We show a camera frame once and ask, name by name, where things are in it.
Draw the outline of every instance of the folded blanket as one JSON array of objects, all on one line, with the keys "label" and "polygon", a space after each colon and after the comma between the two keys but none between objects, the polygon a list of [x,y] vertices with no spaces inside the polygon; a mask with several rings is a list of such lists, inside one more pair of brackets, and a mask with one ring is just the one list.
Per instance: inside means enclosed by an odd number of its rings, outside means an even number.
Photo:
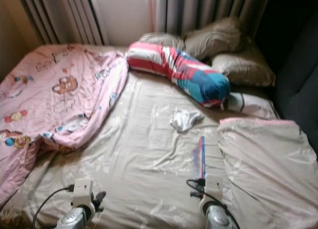
[{"label": "folded blanket", "polygon": [[293,121],[229,118],[218,128],[241,228],[318,227],[318,163]]}]

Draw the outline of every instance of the white cloth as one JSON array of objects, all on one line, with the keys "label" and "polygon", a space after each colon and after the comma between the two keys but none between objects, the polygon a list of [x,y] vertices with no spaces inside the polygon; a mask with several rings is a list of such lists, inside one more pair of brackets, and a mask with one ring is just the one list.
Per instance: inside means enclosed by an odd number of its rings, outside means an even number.
[{"label": "white cloth", "polygon": [[192,128],[196,120],[201,120],[204,115],[199,111],[189,112],[187,110],[175,109],[174,117],[170,120],[170,124],[178,131],[184,132]]}]

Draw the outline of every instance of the wrinkled sheet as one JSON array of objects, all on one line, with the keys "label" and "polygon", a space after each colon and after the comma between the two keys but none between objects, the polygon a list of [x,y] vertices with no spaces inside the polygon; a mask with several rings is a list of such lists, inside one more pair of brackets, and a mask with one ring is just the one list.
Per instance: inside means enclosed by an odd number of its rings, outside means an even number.
[{"label": "wrinkled sheet", "polygon": [[[202,121],[178,133],[169,121],[178,109],[200,111]],[[193,178],[192,151],[205,136],[206,171],[223,177],[223,201],[230,191],[216,129],[219,120],[244,115],[201,107],[164,77],[129,72],[126,86],[102,128],[81,150],[43,155],[0,213],[4,228],[28,228],[41,203],[54,190],[80,177],[105,190],[104,211],[90,229],[202,229],[199,199],[185,180]],[[60,192],[41,210],[41,226],[56,223],[71,208],[72,193]]]},{"label": "wrinkled sheet", "polygon": [[0,206],[43,151],[70,152],[98,130],[128,75],[120,52],[42,46],[0,84]]},{"label": "wrinkled sheet", "polygon": [[241,228],[318,228],[317,156],[294,121],[229,118],[218,133]]}]

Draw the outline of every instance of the beige pillow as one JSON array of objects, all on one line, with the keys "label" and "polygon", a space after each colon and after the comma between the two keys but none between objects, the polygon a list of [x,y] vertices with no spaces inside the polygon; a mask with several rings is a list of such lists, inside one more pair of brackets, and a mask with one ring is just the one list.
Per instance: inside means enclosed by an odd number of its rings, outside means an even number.
[{"label": "beige pillow", "polygon": [[226,75],[230,82],[236,85],[275,85],[275,74],[251,39],[248,39],[241,52],[213,57],[212,68]]},{"label": "beige pillow", "polygon": [[152,44],[161,44],[164,46],[175,47],[177,49],[185,49],[184,40],[178,36],[166,33],[148,33],[144,34],[139,41]]},{"label": "beige pillow", "polygon": [[186,35],[185,51],[198,60],[218,53],[236,52],[246,42],[245,29],[237,18],[216,21]]}]

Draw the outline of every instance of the silver metal part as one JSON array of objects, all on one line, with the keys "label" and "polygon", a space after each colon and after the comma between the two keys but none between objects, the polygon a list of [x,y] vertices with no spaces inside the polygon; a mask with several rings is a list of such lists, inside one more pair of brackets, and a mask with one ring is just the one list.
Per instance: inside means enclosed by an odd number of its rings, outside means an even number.
[{"label": "silver metal part", "polygon": [[217,205],[211,205],[206,212],[205,229],[232,229],[233,223],[224,209]]},{"label": "silver metal part", "polygon": [[58,220],[56,229],[85,229],[86,213],[83,208],[73,208]]}]

